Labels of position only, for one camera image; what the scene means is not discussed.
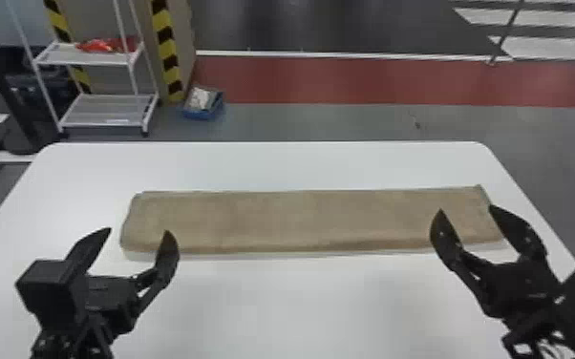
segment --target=white shelf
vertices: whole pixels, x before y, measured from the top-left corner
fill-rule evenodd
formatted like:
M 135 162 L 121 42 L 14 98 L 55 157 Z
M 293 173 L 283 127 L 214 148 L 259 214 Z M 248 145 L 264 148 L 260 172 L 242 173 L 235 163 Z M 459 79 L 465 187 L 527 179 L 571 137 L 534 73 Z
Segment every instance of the white shelf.
M 62 127 L 125 126 L 146 128 L 158 93 L 152 95 L 80 94 L 60 119 Z
M 97 66 L 128 66 L 134 63 L 142 53 L 144 45 L 138 43 L 132 53 L 85 53 L 74 44 L 54 41 L 33 61 L 38 65 L 97 65 Z

